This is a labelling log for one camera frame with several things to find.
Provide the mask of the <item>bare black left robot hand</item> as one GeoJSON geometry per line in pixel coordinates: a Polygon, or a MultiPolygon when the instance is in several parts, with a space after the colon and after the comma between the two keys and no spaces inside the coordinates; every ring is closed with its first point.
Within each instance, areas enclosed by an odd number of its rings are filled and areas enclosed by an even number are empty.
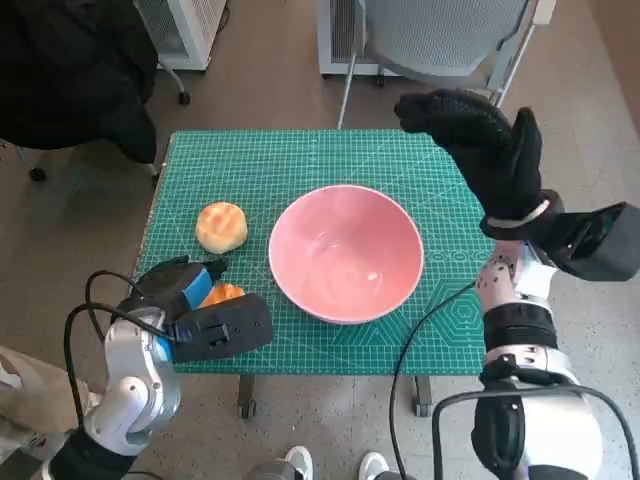
{"type": "Polygon", "coordinates": [[[201,305],[226,270],[225,258],[195,262],[181,256],[166,260],[139,279],[133,305],[158,307],[167,322],[176,321],[201,305]]]}

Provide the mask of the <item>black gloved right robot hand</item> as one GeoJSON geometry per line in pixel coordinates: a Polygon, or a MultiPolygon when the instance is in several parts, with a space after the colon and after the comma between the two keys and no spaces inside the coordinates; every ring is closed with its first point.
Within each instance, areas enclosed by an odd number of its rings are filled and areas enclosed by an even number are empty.
{"type": "Polygon", "coordinates": [[[533,111],[515,120],[478,94],[437,89],[404,94],[394,107],[407,133],[426,133],[454,160],[485,214],[521,221],[544,200],[542,137],[533,111]]]}

